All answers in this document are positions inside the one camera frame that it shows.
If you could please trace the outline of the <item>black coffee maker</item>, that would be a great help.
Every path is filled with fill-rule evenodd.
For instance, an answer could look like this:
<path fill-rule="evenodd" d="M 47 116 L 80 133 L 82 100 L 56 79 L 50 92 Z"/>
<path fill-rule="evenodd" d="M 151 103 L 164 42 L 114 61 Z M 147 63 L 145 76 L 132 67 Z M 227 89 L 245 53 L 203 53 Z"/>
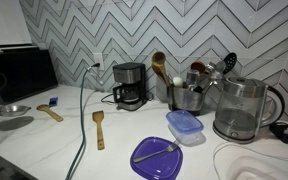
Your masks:
<path fill-rule="evenodd" d="M 120 109 L 135 111 L 146 103 L 144 64 L 118 64 L 113 67 L 113 74 L 114 80 L 119 83 L 119 86 L 113 88 L 113 97 Z"/>

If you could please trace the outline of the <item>wooden spoon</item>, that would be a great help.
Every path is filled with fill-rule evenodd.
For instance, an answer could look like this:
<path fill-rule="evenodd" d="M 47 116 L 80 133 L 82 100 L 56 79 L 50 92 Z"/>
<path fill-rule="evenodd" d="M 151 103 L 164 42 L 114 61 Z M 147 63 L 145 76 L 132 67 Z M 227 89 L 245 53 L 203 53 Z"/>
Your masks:
<path fill-rule="evenodd" d="M 57 113 L 55 113 L 54 111 L 52 111 L 48 105 L 46 104 L 42 104 L 36 107 L 36 109 L 38 111 L 43 111 L 45 113 L 47 113 L 49 116 L 51 116 L 54 120 L 56 120 L 57 122 L 61 122 L 63 121 L 63 118 L 58 115 Z"/>

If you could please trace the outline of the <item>black slotted spoon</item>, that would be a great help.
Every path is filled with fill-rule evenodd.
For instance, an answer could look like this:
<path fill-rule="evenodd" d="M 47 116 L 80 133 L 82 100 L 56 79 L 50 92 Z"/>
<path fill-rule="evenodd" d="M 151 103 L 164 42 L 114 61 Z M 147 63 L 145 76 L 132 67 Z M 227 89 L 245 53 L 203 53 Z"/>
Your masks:
<path fill-rule="evenodd" d="M 223 73 L 227 74 L 228 72 L 230 72 L 234 68 L 234 66 L 237 62 L 237 55 L 234 52 L 229 53 L 224 58 L 224 62 L 225 62 L 226 67 L 225 67 Z"/>

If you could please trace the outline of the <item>black microwave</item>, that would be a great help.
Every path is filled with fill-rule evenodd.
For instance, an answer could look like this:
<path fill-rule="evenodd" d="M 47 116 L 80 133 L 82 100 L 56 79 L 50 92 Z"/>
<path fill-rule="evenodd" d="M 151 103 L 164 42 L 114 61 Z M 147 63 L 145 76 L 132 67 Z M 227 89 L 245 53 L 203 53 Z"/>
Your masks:
<path fill-rule="evenodd" d="M 57 86 L 48 50 L 0 53 L 0 104 L 14 103 Z"/>

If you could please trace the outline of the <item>wooden spatula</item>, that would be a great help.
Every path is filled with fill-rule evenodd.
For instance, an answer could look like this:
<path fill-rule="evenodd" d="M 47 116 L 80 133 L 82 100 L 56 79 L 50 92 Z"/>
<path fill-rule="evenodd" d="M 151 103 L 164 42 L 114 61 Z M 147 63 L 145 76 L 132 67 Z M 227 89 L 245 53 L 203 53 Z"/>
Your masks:
<path fill-rule="evenodd" d="M 104 119 L 103 111 L 96 111 L 92 113 L 92 119 L 96 123 L 97 128 L 97 149 L 103 150 L 105 148 L 103 132 L 102 132 L 102 120 Z"/>

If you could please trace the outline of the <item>dark object bottom left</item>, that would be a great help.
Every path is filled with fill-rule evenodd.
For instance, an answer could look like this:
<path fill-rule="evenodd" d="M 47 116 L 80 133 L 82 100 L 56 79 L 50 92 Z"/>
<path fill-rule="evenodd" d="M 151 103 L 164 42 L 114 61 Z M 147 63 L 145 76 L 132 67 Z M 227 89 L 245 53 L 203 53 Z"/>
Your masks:
<path fill-rule="evenodd" d="M 0 156 L 0 180 L 38 180 Z"/>

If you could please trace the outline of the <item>blue small object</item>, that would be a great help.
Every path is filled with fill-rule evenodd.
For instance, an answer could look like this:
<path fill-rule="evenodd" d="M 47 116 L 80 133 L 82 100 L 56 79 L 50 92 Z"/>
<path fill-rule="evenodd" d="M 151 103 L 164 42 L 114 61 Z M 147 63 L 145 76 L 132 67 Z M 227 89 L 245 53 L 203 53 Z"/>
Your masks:
<path fill-rule="evenodd" d="M 54 107 L 56 106 L 58 103 L 58 98 L 57 97 L 52 97 L 49 99 L 49 106 L 50 107 Z"/>

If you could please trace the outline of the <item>clear plastic container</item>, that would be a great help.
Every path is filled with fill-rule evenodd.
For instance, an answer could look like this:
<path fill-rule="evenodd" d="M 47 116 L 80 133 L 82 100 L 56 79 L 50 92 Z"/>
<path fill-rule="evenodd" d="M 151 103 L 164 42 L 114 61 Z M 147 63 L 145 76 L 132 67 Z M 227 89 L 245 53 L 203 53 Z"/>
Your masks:
<path fill-rule="evenodd" d="M 226 180 L 288 180 L 288 172 L 258 158 L 242 156 L 229 166 Z"/>

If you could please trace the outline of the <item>metal utensil holder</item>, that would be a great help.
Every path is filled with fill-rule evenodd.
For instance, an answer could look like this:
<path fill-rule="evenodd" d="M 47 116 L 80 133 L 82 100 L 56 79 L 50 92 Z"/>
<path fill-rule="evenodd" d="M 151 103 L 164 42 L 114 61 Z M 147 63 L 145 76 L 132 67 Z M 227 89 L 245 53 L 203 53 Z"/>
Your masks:
<path fill-rule="evenodd" d="M 168 108 L 171 111 L 186 110 L 198 116 L 201 112 L 205 95 L 190 91 L 187 88 L 175 87 L 171 84 L 167 88 Z"/>

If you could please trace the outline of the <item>silver metal bowl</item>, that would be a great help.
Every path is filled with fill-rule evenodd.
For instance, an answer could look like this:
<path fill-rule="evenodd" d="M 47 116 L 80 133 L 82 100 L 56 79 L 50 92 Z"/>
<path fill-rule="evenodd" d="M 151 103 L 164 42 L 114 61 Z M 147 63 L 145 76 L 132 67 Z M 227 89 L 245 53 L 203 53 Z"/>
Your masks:
<path fill-rule="evenodd" d="M 2 117 L 16 117 L 24 115 L 30 110 L 29 106 L 24 105 L 6 105 L 0 106 L 0 116 Z"/>

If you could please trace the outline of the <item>clear container with blue lid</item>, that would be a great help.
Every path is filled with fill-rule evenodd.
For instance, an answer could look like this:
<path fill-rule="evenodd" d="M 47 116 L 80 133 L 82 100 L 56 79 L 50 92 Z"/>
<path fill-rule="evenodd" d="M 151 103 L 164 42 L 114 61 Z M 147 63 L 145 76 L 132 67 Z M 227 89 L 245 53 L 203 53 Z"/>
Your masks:
<path fill-rule="evenodd" d="M 175 139 L 184 146 L 196 146 L 206 141 L 202 134 L 204 125 L 186 110 L 175 110 L 166 114 L 168 128 Z"/>

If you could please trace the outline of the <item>glass electric kettle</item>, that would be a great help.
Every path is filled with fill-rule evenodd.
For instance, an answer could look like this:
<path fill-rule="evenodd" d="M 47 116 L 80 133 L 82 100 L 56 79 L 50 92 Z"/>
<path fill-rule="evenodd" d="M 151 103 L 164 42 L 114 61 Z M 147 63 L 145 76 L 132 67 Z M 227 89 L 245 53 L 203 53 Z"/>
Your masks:
<path fill-rule="evenodd" d="M 222 139 L 251 143 L 260 128 L 281 118 L 285 101 L 274 87 L 244 77 L 228 77 L 223 84 L 213 121 L 213 131 Z"/>

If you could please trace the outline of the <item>white wall outlet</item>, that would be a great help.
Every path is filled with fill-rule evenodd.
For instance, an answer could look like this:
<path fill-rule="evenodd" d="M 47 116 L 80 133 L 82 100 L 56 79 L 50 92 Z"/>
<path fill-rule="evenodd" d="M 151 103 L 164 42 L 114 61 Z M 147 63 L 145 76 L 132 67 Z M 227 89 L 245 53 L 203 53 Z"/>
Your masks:
<path fill-rule="evenodd" d="M 94 61 L 96 63 L 99 63 L 99 69 L 101 71 L 104 70 L 104 61 L 103 61 L 103 55 L 101 53 L 95 53 L 94 54 Z"/>

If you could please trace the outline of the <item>purple square plate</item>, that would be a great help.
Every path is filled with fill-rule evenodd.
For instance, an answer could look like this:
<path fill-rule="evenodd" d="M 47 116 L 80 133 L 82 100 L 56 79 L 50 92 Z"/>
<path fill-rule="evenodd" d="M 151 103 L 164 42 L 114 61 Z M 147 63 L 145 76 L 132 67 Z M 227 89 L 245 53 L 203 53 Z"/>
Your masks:
<path fill-rule="evenodd" d="M 131 155 L 131 168 L 146 180 L 175 180 L 183 161 L 180 148 L 172 152 L 163 152 L 138 163 L 133 161 L 134 158 L 161 151 L 170 144 L 171 141 L 159 137 L 143 139 Z"/>

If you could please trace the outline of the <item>silver fork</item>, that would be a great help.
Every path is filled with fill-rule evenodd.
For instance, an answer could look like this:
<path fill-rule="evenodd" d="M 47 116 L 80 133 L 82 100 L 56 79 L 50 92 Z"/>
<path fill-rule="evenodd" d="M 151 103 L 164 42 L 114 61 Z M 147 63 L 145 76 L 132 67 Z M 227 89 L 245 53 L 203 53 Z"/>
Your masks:
<path fill-rule="evenodd" d="M 161 154 L 161 153 L 164 153 L 164 152 L 173 152 L 174 150 L 176 150 L 178 148 L 178 142 L 177 141 L 174 141 L 173 143 L 171 143 L 169 146 L 167 146 L 165 149 L 163 150 L 160 150 L 158 152 L 154 152 L 154 153 L 151 153 L 151 154 L 148 154 L 148 155 L 145 155 L 145 156 L 141 156 L 141 157 L 136 157 L 136 158 L 133 158 L 132 161 L 134 163 L 139 163 L 143 160 L 146 160 L 148 158 L 151 158 L 155 155 L 158 155 L 158 154 Z"/>

